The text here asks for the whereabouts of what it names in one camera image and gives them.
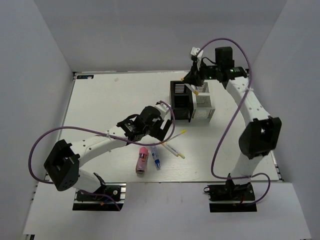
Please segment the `yellow white pen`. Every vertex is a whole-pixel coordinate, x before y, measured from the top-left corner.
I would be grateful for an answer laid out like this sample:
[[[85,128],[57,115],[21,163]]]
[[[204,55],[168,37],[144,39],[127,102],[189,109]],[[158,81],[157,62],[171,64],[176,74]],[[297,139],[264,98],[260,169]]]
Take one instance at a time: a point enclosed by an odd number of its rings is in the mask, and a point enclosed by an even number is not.
[[[198,92],[195,88],[193,88],[189,83],[185,83],[184,78],[181,78],[180,81],[181,81],[194,95],[196,95],[196,96],[199,95],[199,92]]]

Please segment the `yellow capped white marker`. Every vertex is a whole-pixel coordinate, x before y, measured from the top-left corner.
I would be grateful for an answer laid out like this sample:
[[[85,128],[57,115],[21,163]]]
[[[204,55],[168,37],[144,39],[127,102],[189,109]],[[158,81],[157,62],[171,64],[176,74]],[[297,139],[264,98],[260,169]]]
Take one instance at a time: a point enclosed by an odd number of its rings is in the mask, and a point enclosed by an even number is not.
[[[183,135],[184,133],[186,133],[186,130],[185,130],[185,129],[184,129],[184,130],[182,130],[181,132],[179,132],[178,134],[176,134],[176,135],[172,136],[168,141],[171,141],[171,140],[173,140],[173,139],[175,139],[175,138],[177,138],[177,137],[179,137],[179,136]]]

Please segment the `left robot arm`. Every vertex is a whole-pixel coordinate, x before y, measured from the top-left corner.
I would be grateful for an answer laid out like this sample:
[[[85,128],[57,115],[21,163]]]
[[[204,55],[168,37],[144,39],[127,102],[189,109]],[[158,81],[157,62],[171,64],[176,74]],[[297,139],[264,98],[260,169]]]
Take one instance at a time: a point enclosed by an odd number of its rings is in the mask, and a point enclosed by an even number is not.
[[[59,140],[43,166],[59,192],[76,188],[99,200],[105,196],[105,182],[97,173],[86,172],[81,167],[106,152],[138,143],[145,136],[163,142],[173,122],[165,119],[169,113],[169,106],[158,102],[93,137],[72,143]]]

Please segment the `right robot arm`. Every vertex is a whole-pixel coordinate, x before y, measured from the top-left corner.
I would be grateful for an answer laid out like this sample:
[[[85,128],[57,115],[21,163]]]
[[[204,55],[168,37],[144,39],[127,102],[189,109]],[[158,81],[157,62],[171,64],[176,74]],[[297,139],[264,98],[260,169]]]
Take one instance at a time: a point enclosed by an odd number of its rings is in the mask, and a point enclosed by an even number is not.
[[[225,187],[226,195],[236,200],[243,195],[243,186],[251,181],[259,162],[276,148],[282,122],[262,107],[249,87],[248,71],[235,66],[230,46],[215,49],[215,62],[212,65],[203,62],[203,51],[196,47],[191,49],[190,58],[192,67],[183,78],[183,83],[200,87],[206,80],[219,81],[234,99],[245,122],[245,129],[238,140],[240,155],[228,175],[232,183]]]

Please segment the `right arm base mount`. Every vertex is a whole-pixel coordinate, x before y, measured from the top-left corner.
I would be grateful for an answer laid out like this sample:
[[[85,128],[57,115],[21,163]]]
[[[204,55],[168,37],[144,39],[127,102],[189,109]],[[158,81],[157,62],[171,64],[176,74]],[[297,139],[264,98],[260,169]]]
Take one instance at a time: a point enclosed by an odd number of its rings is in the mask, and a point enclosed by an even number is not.
[[[203,192],[208,194],[211,213],[253,213],[257,212],[255,193],[250,183],[245,189],[231,191],[227,184],[207,185]]]

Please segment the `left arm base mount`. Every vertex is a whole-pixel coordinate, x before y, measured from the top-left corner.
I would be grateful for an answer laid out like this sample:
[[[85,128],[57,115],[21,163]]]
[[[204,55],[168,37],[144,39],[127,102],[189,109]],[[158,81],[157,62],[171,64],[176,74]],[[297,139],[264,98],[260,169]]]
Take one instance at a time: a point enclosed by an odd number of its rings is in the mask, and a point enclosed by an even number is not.
[[[76,190],[73,211],[119,212],[125,202],[126,184],[110,183],[96,193],[84,193]]]

